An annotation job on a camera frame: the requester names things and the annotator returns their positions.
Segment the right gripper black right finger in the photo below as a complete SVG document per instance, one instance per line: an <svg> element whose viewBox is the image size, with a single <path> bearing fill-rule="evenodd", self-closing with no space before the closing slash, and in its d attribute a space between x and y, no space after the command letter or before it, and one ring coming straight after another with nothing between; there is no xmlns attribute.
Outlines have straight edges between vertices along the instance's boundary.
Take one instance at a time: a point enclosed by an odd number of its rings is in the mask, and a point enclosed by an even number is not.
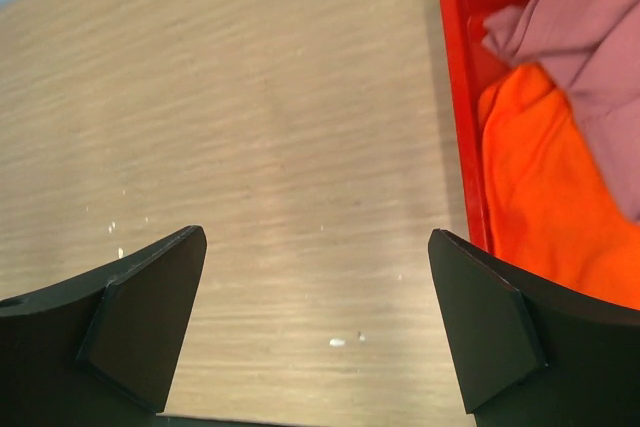
<svg viewBox="0 0 640 427"><path fill-rule="evenodd" d="M479 426L636 426L639 313L455 234L428 254L465 411Z"/></svg>

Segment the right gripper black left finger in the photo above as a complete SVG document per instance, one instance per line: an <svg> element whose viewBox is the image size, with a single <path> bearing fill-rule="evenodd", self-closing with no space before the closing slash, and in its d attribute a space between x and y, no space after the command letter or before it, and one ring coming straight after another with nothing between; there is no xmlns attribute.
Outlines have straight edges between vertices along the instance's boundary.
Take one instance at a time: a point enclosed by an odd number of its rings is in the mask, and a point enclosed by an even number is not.
<svg viewBox="0 0 640 427"><path fill-rule="evenodd" d="M4 426L164 426L207 240L187 226L1 303Z"/></svg>

